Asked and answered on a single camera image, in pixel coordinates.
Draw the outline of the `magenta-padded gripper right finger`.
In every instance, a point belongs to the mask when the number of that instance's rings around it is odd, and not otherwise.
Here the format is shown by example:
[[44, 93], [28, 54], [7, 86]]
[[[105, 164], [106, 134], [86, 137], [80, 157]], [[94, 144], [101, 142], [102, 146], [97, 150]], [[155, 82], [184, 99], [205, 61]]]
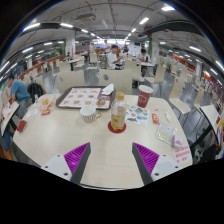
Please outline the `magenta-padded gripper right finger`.
[[159, 155], [138, 143], [132, 144], [132, 154], [136, 160], [144, 185], [148, 185], [182, 169], [167, 154]]

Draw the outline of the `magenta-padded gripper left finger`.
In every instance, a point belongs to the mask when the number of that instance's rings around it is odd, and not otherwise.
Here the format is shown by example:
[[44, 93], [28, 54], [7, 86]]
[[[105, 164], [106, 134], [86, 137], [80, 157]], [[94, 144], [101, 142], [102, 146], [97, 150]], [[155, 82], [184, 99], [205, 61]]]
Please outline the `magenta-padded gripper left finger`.
[[85, 143], [65, 155], [56, 154], [42, 169], [79, 185], [90, 153], [90, 143]]

